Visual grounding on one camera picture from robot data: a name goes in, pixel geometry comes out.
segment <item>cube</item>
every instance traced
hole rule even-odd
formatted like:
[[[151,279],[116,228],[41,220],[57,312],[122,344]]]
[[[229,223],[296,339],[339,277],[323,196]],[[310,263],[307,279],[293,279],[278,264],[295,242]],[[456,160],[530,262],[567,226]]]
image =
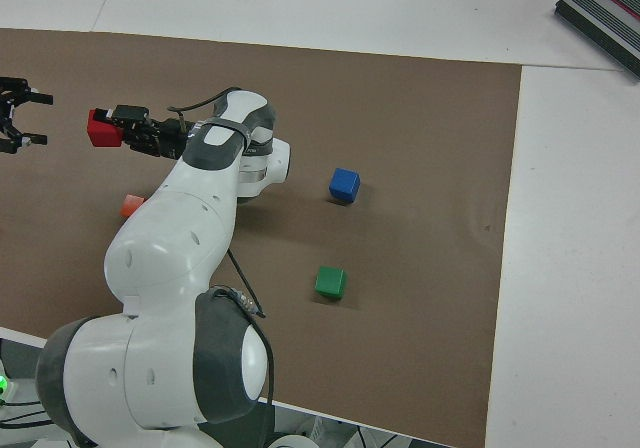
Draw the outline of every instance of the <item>cube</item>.
[[[336,168],[329,184],[329,191],[334,198],[353,203],[360,188],[360,175],[355,171]]]
[[[329,298],[342,298],[347,283],[347,273],[340,268],[321,266],[316,277],[316,291]]]

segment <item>blue cube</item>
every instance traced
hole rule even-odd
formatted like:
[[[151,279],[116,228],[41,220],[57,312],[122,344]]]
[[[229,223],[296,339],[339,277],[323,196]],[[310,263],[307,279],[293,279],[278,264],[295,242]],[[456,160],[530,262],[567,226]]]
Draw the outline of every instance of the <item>blue cube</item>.
[[[336,168],[331,178],[329,191],[334,198],[353,203],[360,188],[360,175],[355,171]]]

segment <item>brown mat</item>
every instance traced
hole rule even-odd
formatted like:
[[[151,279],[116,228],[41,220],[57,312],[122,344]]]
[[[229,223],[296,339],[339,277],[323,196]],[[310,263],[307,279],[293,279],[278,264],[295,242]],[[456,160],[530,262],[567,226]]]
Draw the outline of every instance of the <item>brown mat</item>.
[[[88,110],[163,120],[238,85],[269,98],[293,150],[232,243],[269,315],[276,399],[484,444],[519,66],[95,33],[0,30],[0,44],[1,75],[55,97],[15,120],[49,146],[0,156],[0,326],[46,337],[119,310],[102,261],[121,201],[173,162],[92,148]],[[335,167],[362,177],[351,206],[328,201]],[[320,265],[347,271],[342,301],[315,295]],[[226,262],[214,279],[240,286]]]

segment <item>green cube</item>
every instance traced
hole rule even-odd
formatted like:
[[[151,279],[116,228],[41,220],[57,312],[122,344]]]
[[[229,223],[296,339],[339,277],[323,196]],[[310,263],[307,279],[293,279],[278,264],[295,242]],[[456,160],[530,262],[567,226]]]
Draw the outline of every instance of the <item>green cube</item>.
[[[344,285],[347,283],[347,273],[340,268],[321,266],[316,278],[316,291],[329,298],[342,298]]]

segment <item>white floor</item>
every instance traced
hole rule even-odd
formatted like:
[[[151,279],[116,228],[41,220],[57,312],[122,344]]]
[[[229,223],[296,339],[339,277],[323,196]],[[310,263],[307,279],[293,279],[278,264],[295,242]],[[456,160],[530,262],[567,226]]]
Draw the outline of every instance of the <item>white floor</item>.
[[[636,447],[638,88],[556,1],[0,0],[0,27],[527,65],[486,446]]]

